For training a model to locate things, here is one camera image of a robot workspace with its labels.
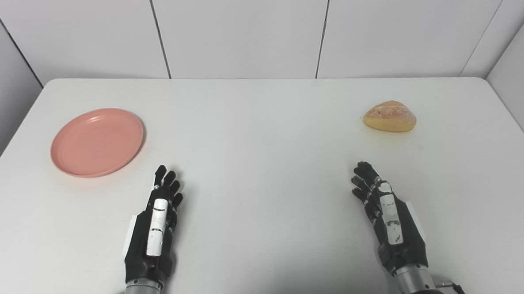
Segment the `black and white left hand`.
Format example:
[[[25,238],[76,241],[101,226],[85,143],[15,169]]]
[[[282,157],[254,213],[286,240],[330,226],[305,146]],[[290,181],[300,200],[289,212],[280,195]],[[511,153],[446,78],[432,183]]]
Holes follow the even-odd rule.
[[[173,234],[183,194],[177,174],[161,165],[146,208],[135,216],[124,258],[125,282],[148,279],[163,287],[174,271]]]

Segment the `black and white right hand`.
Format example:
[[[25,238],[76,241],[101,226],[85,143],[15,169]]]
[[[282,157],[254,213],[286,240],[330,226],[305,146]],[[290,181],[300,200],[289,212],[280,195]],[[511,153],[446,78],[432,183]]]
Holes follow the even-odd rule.
[[[353,195],[364,207],[378,240],[378,257],[382,266],[393,275],[407,265],[429,266],[425,241],[405,201],[394,193],[391,184],[361,161],[354,168]]]

